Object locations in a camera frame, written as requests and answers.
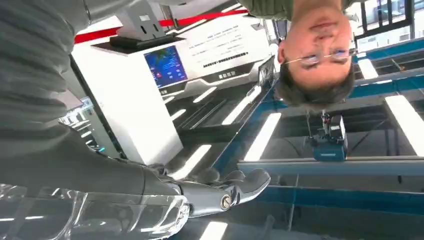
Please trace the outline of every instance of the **gray shirt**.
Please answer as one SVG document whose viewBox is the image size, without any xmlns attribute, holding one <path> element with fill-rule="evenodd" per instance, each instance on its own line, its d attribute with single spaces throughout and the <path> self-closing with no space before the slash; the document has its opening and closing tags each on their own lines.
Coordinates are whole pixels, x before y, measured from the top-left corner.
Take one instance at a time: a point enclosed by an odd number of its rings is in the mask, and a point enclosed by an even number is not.
<svg viewBox="0 0 424 240">
<path fill-rule="evenodd" d="M 295 0 L 238 0 L 250 14 L 263 19 L 292 19 L 293 1 Z M 342 0 L 343 9 L 355 2 L 364 0 Z"/>
</svg>

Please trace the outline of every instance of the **man's ear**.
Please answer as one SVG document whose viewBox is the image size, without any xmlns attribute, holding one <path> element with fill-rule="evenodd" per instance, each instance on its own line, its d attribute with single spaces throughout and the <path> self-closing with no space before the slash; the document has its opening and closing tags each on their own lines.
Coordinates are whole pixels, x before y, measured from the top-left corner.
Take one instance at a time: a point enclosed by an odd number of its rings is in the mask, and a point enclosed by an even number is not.
<svg viewBox="0 0 424 240">
<path fill-rule="evenodd" d="M 284 46 L 285 46 L 285 41 L 282 40 L 279 43 L 279 46 L 278 46 L 278 62 L 279 62 L 279 64 L 282 64 L 285 60 L 285 58 L 284 58 Z"/>
</svg>

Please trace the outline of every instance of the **man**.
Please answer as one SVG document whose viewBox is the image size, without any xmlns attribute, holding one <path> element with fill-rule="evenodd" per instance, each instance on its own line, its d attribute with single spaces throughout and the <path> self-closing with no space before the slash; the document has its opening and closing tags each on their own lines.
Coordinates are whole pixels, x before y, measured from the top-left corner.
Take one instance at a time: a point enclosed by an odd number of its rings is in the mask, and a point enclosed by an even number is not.
<svg viewBox="0 0 424 240">
<path fill-rule="evenodd" d="M 358 0 L 239 0 L 266 19 L 291 21 L 279 44 L 275 93 L 287 104 L 324 109 L 353 89 L 352 30 L 343 10 Z"/>
</svg>

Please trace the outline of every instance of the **blue metal frame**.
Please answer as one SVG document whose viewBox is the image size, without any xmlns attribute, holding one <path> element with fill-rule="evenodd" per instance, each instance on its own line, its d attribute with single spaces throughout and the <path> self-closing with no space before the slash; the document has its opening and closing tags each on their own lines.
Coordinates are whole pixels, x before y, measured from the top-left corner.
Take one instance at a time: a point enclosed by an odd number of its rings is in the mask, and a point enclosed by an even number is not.
<svg viewBox="0 0 424 240">
<path fill-rule="evenodd" d="M 255 201 L 424 216 L 424 193 L 269 186 Z"/>
</svg>

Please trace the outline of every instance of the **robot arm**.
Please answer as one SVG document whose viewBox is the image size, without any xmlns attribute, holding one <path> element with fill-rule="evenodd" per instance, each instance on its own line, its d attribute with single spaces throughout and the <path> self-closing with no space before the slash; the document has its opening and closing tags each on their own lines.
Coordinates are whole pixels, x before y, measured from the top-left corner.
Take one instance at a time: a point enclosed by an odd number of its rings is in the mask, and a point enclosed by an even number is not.
<svg viewBox="0 0 424 240">
<path fill-rule="evenodd" d="M 0 239 L 162 239 L 269 184 L 263 170 L 176 181 L 97 155 L 58 123 L 75 33 L 135 3 L 0 1 Z"/>
</svg>

